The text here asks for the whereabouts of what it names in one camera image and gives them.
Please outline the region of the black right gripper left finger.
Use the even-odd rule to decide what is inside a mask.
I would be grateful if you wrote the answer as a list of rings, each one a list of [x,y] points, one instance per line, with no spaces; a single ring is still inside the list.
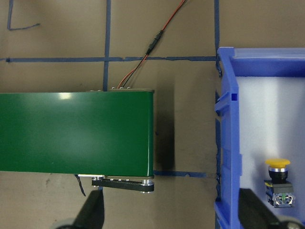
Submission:
[[[105,220],[102,190],[92,191],[72,224],[73,229],[102,229]]]

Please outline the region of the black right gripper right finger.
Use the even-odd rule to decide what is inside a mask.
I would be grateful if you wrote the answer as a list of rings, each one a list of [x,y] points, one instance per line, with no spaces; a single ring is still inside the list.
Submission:
[[[279,219],[247,188],[239,189],[238,218],[244,229],[279,229]]]

